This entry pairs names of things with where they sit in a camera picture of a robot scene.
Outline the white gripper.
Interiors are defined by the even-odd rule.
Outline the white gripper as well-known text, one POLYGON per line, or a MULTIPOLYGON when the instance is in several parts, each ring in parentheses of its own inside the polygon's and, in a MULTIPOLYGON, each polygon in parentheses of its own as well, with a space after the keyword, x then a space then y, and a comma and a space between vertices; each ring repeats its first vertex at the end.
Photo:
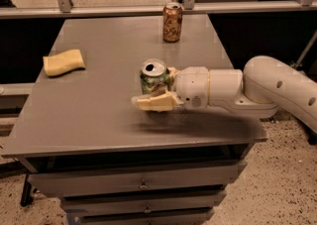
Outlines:
POLYGON ((181 106, 187 110, 205 109, 209 101, 209 70, 204 66, 183 70, 169 66, 169 83, 174 91, 152 96, 145 94, 131 98, 132 104, 143 111, 165 112, 181 106))

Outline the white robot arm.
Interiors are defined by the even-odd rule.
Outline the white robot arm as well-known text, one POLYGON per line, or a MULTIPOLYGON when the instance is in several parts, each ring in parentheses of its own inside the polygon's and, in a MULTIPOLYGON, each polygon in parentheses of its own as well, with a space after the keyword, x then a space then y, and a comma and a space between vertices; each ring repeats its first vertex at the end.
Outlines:
POLYGON ((140 80, 142 94, 132 103, 144 111, 221 107, 268 118, 281 107, 317 132, 317 82, 270 56, 255 56, 242 70, 177 69, 151 58, 143 63, 140 80))

